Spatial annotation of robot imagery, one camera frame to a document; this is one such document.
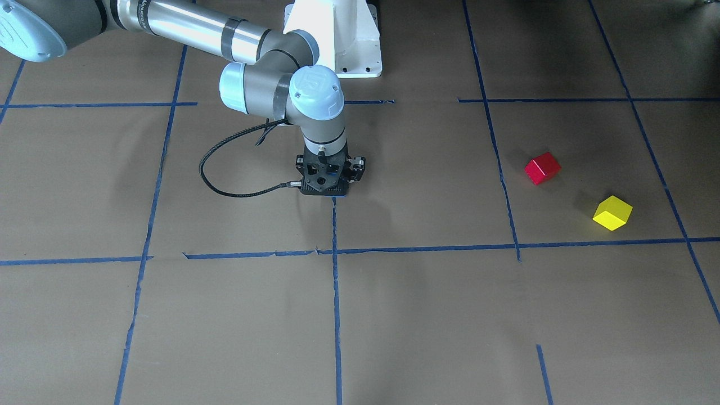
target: black cable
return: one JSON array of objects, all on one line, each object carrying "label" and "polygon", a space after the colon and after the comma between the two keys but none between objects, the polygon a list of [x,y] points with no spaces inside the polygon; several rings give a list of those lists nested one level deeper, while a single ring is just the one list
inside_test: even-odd
[{"label": "black cable", "polygon": [[205,176],[205,170],[204,170],[204,168],[205,168],[205,162],[208,160],[208,158],[209,158],[213,153],[215,153],[218,149],[220,149],[220,148],[221,148],[223,145],[225,145],[226,143],[228,143],[228,142],[230,142],[230,141],[232,141],[232,140],[234,140],[234,139],[237,139],[237,138],[239,138],[239,137],[241,137],[241,136],[243,136],[243,135],[248,135],[249,133],[252,133],[252,132],[255,132],[255,131],[261,130],[261,129],[266,129],[265,132],[264,132],[264,134],[263,134],[263,135],[265,136],[265,135],[267,135],[271,130],[275,129],[276,126],[278,126],[278,125],[280,125],[280,124],[287,124],[287,120],[277,120],[277,121],[273,121],[273,122],[269,122],[269,121],[270,121],[270,120],[268,120],[268,121],[265,122],[264,124],[257,125],[257,126],[255,126],[255,127],[248,128],[248,129],[246,129],[246,130],[242,130],[242,131],[240,131],[240,132],[238,132],[238,133],[236,133],[236,134],[234,134],[234,135],[228,136],[227,138],[225,138],[225,139],[223,139],[222,141],[220,141],[219,143],[217,143],[217,145],[213,146],[213,147],[205,154],[205,156],[202,157],[202,159],[200,160],[200,166],[199,166],[200,177],[202,177],[202,181],[205,182],[205,184],[206,184],[212,191],[216,192],[217,194],[224,195],[224,196],[226,196],[226,197],[247,198],[247,197],[256,197],[256,196],[258,196],[258,195],[262,195],[262,194],[265,194],[265,193],[267,193],[267,192],[270,192],[270,191],[273,191],[273,190],[277,190],[277,189],[279,189],[279,188],[290,187],[290,182],[285,182],[285,183],[280,183],[280,184],[278,184],[278,185],[276,185],[276,186],[273,186],[273,187],[270,187],[270,188],[266,188],[265,190],[258,191],[258,192],[252,192],[252,193],[249,193],[249,194],[234,194],[234,193],[231,193],[231,192],[225,192],[225,191],[219,190],[219,189],[216,188],[214,185],[212,185],[212,183],[210,183],[210,181],[209,181],[209,180],[207,179],[207,177]]}]

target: gray floor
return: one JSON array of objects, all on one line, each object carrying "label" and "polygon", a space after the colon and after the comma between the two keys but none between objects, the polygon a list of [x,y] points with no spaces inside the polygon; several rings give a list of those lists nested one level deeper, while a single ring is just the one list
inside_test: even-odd
[{"label": "gray floor", "polygon": [[[221,58],[0,52],[0,404],[720,403],[720,4],[694,3],[382,2],[336,200],[202,184],[262,121]],[[301,150],[280,128],[207,170],[257,190]]]}]

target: light blue joint cap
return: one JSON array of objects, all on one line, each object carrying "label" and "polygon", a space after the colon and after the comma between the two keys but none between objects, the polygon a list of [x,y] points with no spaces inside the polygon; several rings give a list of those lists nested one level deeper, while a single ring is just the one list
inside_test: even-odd
[{"label": "light blue joint cap", "polygon": [[233,110],[248,113],[245,104],[245,64],[229,63],[220,75],[220,98]]},{"label": "light blue joint cap", "polygon": [[315,38],[313,38],[309,32],[303,30],[294,30],[290,32],[294,32],[301,36],[302,39],[305,40],[305,42],[308,44],[308,46],[310,46],[310,50],[312,51],[312,64],[316,64],[320,59],[320,46],[318,45],[318,42],[315,40]]},{"label": "light blue joint cap", "polygon": [[0,46],[31,62],[49,61],[68,52],[57,31],[15,0],[0,0]]},{"label": "light blue joint cap", "polygon": [[298,111],[318,121],[332,120],[345,105],[338,75],[322,65],[305,66],[292,75],[290,99]]}]

